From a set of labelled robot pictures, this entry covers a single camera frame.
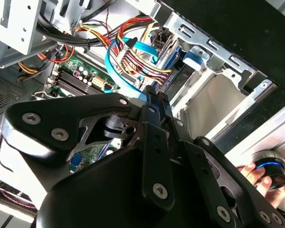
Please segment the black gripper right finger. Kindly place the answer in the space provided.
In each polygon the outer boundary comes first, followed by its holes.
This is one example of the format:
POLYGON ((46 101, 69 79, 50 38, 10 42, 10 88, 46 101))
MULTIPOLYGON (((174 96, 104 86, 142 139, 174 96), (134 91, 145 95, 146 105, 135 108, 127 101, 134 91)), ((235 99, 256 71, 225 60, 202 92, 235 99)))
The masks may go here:
POLYGON ((166 228, 285 228, 284 217, 203 136, 192 139, 158 94, 162 128, 169 132, 175 204, 166 228))

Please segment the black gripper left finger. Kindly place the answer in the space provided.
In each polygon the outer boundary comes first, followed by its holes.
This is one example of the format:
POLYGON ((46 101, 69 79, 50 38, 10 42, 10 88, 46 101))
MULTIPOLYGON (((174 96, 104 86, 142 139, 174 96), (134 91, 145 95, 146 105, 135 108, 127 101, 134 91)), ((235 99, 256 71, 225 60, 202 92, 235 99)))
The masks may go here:
POLYGON ((119 138, 121 149, 82 170, 123 149, 141 152, 142 195, 168 211, 174 193, 161 123, 158 95, 150 86, 145 101, 109 93, 14 104, 0 127, 0 180, 24 191, 39 209, 48 193, 73 175, 68 167, 76 152, 119 138))

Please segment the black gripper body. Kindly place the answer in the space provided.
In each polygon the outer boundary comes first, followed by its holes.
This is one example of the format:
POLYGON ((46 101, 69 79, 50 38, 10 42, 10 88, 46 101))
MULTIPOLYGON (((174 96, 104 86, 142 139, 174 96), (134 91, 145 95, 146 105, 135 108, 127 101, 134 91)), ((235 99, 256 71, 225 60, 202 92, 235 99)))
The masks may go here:
POLYGON ((209 173, 201 148, 182 144, 171 162, 175 203, 164 211, 142 194, 142 153, 123 149, 59 182, 36 216, 38 228, 216 228, 218 214, 198 181, 209 173))

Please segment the person's hand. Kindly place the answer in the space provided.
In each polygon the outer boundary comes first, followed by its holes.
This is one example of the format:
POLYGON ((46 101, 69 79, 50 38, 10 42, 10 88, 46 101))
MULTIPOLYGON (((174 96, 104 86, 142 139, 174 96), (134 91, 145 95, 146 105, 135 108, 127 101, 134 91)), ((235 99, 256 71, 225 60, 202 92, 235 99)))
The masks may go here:
POLYGON ((256 169, 255 163, 239 167, 240 173, 253 185, 256 190, 276 209, 285 199, 285 186, 269 191, 272 179, 265 175, 265 168, 256 169))

